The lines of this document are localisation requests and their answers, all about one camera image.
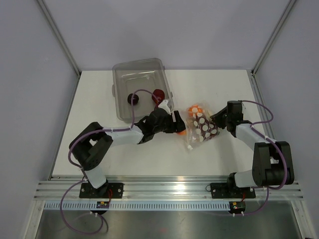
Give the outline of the clear zip top bag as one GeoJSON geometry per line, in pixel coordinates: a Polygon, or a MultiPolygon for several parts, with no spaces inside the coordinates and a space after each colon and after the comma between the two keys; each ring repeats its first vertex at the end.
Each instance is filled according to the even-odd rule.
{"type": "Polygon", "coordinates": [[[213,111],[205,101],[195,103],[181,111],[181,117],[185,123],[184,135],[188,150],[198,148],[220,134],[220,129],[211,121],[212,115],[213,111]]]}

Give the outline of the fake orange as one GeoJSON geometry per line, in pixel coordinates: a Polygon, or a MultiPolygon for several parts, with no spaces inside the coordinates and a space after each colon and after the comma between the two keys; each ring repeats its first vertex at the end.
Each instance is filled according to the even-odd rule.
{"type": "Polygon", "coordinates": [[[189,117],[201,117],[203,115],[203,109],[199,105],[193,105],[187,110],[189,117]]]}

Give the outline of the fake dark red apple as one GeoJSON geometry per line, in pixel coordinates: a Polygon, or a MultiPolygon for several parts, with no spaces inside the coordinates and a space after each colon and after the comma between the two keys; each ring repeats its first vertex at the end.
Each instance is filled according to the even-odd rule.
{"type": "Polygon", "coordinates": [[[165,99],[165,93],[161,89],[155,89],[152,94],[152,100],[158,104],[161,103],[165,99]]]}

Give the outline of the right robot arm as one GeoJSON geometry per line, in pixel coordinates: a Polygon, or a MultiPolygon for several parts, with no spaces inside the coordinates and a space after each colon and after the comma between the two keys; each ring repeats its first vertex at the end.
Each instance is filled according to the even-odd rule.
{"type": "Polygon", "coordinates": [[[279,190],[295,181],[291,147],[286,141],[276,141],[255,128],[255,125],[271,122],[272,112],[264,105],[249,101],[263,107],[271,115],[267,121],[250,122],[244,119],[242,101],[228,101],[227,106],[211,116],[211,121],[218,128],[227,129],[238,140],[244,142],[252,151],[252,169],[234,172],[227,179],[226,191],[231,197],[238,197],[244,188],[267,187],[279,190]]]}

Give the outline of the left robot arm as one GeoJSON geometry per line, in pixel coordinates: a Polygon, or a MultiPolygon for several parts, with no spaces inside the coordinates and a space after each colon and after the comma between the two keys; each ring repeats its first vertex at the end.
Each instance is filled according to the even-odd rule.
{"type": "Polygon", "coordinates": [[[79,167],[87,182],[80,198],[111,197],[110,185],[100,163],[111,147],[127,144],[143,144],[163,133],[180,133],[186,130],[178,111],[167,113],[156,109],[131,127],[102,127],[98,122],[90,123],[70,144],[68,160],[79,167]]]}

